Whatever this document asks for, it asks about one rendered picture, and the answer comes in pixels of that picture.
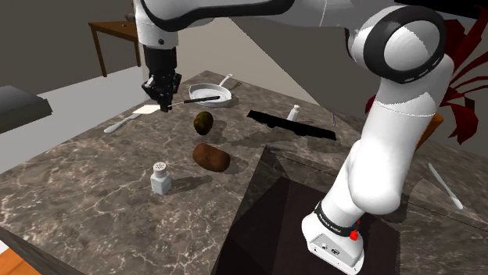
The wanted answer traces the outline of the dark grey furniture block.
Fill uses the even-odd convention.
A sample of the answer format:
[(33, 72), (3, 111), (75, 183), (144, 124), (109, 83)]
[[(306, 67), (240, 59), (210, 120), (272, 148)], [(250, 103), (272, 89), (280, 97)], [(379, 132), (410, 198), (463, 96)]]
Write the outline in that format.
[(10, 85), (0, 87), (0, 134), (51, 114), (47, 99)]

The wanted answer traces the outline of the black-handled kitchen tool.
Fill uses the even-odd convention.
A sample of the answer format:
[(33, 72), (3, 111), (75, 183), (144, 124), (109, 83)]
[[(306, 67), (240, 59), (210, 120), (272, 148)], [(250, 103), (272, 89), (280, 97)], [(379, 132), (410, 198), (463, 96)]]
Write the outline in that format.
[(177, 102), (177, 103), (173, 103), (171, 105), (168, 105), (167, 108), (174, 107), (176, 105), (181, 105), (181, 104), (206, 102), (206, 101), (217, 100), (217, 99), (220, 99), (220, 96), (210, 96), (210, 97), (204, 97), (204, 98), (187, 99), (187, 100), (184, 100), (182, 102)]

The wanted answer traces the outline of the white frying pan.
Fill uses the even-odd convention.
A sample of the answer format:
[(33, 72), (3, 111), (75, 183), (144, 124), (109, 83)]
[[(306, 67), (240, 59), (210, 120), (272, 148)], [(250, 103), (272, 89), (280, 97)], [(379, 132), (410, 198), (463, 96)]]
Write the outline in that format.
[(224, 107), (232, 100), (231, 92), (223, 86), (223, 84), (231, 79), (233, 75), (228, 74), (219, 84), (194, 84), (188, 89), (189, 99), (204, 98), (210, 96), (220, 96), (220, 99), (206, 102), (197, 102), (198, 105), (203, 105), (210, 108)]

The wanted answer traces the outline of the brown wooden table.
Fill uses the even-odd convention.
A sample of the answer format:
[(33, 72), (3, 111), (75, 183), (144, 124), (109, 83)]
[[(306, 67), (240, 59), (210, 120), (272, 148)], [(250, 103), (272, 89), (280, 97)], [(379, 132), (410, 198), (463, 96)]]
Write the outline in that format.
[(90, 22), (88, 23), (91, 29), (91, 35), (94, 41), (95, 50), (97, 53), (100, 70), (104, 77), (107, 77), (107, 71), (102, 55), (102, 50), (99, 43), (98, 33), (108, 34), (115, 38), (120, 38), (125, 41), (130, 41), (135, 47), (135, 58), (138, 67), (142, 65), (141, 56), (138, 47), (138, 37), (136, 27), (133, 23), (128, 21), (110, 21), (110, 22)]

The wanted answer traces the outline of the white table knife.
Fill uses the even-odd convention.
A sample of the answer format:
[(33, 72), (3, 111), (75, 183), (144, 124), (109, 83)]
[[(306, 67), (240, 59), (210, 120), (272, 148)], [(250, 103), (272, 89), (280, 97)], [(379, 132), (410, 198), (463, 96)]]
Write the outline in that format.
[(455, 193), (452, 192), (452, 190), (447, 186), (446, 182), (443, 180), (443, 178), (440, 176), (438, 171), (435, 169), (435, 167), (429, 162), (428, 163), (428, 168), (430, 169), (432, 175), (436, 178), (436, 180), (443, 186), (447, 194), (449, 195), (450, 199), (454, 203), (454, 205), (462, 210), (464, 206), (462, 205), (461, 201), (459, 198), (455, 195)]

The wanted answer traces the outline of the red-leaved potted plant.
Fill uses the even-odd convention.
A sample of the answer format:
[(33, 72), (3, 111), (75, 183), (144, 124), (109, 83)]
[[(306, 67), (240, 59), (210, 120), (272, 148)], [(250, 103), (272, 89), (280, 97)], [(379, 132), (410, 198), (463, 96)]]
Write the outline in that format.
[(366, 105), (357, 148), (387, 156), (410, 155), (438, 127), (440, 106), (451, 107), (453, 135), (462, 143), (478, 127), (475, 103), (453, 102), (465, 95), (456, 80), (488, 62), (488, 52), (465, 65), (482, 40), (488, 12), (466, 32), (456, 20), (444, 20), (421, 6), (395, 6), (370, 18), (350, 43), (353, 59), (380, 76), (379, 90)]

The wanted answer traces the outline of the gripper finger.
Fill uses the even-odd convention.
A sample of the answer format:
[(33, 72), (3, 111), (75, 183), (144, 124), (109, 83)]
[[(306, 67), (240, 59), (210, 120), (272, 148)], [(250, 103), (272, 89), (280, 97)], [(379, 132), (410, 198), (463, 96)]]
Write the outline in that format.
[(166, 107), (164, 108), (164, 112), (168, 113), (172, 110), (172, 101), (174, 95), (178, 93), (179, 86), (181, 83), (181, 75), (174, 75), (171, 82), (167, 87), (167, 100), (166, 100)]
[(167, 97), (164, 93), (164, 89), (157, 87), (153, 78), (149, 78), (143, 83), (142, 89), (153, 101), (158, 103), (160, 111), (167, 111)]

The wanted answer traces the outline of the dark greenish potato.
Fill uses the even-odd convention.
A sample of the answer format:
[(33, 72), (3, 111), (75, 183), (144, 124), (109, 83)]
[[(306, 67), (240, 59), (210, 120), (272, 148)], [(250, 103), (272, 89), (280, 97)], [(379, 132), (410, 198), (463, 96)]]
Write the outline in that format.
[(200, 112), (194, 119), (193, 126), (200, 135), (207, 135), (214, 124), (214, 117), (210, 112)]

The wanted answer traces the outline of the white spatula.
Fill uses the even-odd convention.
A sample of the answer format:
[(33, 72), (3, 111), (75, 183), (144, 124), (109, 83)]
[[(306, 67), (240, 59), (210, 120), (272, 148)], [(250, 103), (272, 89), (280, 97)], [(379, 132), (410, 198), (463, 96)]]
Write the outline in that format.
[(112, 125), (110, 127), (107, 127), (104, 130), (104, 132), (106, 134), (113, 133), (115, 130), (117, 130), (120, 126), (122, 126), (127, 121), (134, 120), (135, 118), (139, 117), (140, 115), (154, 113), (157, 110), (160, 110), (159, 105), (144, 105), (144, 106), (140, 107), (139, 109), (136, 109), (130, 116), (124, 118), (123, 120), (115, 123), (114, 125)]

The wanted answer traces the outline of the brown potato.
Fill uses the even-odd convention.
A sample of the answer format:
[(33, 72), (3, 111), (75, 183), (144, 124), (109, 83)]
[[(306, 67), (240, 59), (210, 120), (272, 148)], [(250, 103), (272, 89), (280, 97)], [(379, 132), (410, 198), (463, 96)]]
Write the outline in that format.
[(192, 157), (203, 169), (213, 172), (224, 172), (231, 162), (227, 152), (206, 143), (198, 144), (193, 150)]

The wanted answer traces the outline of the dark robot stand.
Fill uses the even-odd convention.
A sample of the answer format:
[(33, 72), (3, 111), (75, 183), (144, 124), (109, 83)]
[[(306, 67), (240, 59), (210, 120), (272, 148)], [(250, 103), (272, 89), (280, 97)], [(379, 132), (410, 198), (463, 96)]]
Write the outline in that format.
[(301, 230), (335, 178), (325, 166), (266, 147), (211, 275), (346, 275), (310, 253)]

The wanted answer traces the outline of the white salt shaker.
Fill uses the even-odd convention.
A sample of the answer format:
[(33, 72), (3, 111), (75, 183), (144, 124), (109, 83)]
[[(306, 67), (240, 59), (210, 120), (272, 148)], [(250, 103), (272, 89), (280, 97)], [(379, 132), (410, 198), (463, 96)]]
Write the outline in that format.
[(165, 162), (156, 162), (153, 165), (150, 181), (152, 190), (159, 195), (165, 195), (170, 190), (171, 176)]

